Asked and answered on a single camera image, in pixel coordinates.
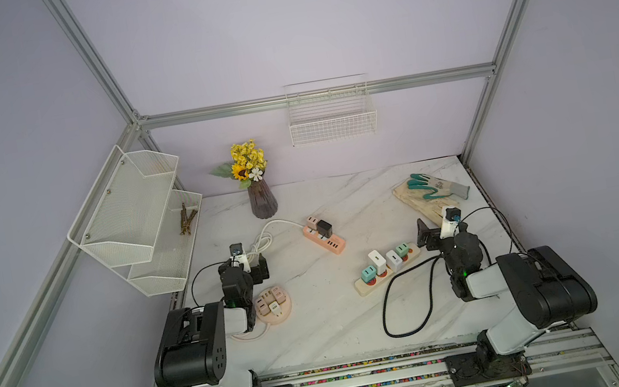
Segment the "round pink power socket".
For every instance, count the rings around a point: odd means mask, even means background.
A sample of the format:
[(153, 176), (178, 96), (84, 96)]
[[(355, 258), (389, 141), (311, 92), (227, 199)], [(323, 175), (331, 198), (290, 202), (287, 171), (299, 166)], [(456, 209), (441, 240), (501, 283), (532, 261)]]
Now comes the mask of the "round pink power socket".
[[(275, 297), (272, 295), (272, 289), (274, 287), (280, 287), (278, 286), (273, 286), (270, 287), (268, 289), (266, 289), (265, 291), (261, 292), (259, 296), (256, 297), (255, 303), (254, 303), (254, 307), (255, 310), (257, 312), (257, 317), (258, 319), (263, 322), (264, 324), (267, 325), (279, 325), (284, 323), (286, 320), (288, 320), (288, 318), (290, 317), (290, 314), (292, 312), (292, 302), (293, 299), (291, 298), (291, 296), (288, 295), (288, 293), (285, 291), (285, 293), (287, 294), (288, 300), (286, 303), (282, 304), (282, 305), (278, 305), (278, 303), (275, 301)], [(256, 307), (256, 302), (259, 299), (263, 299), (265, 300), (266, 303), (268, 303), (269, 307), (270, 307), (270, 313), (269, 315), (266, 316), (261, 316), (257, 307)]]

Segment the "tall white USB charger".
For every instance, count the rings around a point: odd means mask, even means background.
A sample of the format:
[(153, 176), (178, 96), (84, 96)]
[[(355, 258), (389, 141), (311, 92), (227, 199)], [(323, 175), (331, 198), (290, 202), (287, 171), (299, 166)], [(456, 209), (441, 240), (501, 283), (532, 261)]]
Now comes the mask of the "tall white USB charger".
[(376, 267), (377, 275), (382, 277), (388, 268), (386, 258), (377, 250), (372, 250), (368, 254), (368, 258), (371, 260), (373, 266)]

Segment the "cream red power strip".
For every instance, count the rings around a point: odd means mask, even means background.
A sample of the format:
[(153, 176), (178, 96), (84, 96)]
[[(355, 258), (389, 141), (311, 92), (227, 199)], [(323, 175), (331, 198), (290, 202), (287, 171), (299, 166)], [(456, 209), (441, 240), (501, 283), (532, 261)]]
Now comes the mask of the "cream red power strip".
[(412, 243), (400, 243), (393, 249), (381, 253), (372, 250), (368, 255), (367, 266), (355, 280), (355, 291), (362, 298), (371, 295), (381, 285), (388, 283), (396, 274), (417, 263), (421, 249)]

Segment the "teal USB charger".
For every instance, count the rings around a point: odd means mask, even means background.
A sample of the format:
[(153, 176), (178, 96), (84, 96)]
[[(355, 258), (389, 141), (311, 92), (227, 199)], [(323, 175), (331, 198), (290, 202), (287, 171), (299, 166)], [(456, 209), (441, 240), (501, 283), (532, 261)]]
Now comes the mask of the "teal USB charger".
[(376, 279), (377, 279), (376, 267), (368, 266), (365, 269), (363, 269), (360, 278), (364, 282), (365, 285), (372, 286), (376, 282)]

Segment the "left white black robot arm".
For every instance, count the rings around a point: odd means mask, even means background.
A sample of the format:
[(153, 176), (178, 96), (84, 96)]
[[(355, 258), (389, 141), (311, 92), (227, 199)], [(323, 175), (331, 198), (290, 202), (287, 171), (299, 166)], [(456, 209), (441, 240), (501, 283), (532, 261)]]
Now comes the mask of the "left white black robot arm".
[(267, 261), (238, 255), (217, 269), (221, 300), (168, 314), (154, 364), (158, 387), (263, 387), (253, 370), (229, 365), (226, 346), (256, 327), (254, 287), (270, 277)]

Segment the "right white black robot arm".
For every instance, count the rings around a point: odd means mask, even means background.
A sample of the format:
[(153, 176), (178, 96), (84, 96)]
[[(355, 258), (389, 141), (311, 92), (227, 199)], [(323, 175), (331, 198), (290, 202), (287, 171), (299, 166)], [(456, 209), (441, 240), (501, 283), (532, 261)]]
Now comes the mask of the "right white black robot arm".
[(440, 253), (459, 299), (504, 294), (513, 299), (506, 316), (479, 333), (474, 351), (445, 358), (457, 387), (527, 377), (532, 373), (525, 357), (528, 345), (598, 307), (593, 288), (549, 246), (501, 255), (484, 268), (486, 250), (467, 223), (452, 221), (434, 229), (418, 221), (417, 229), (417, 246)]

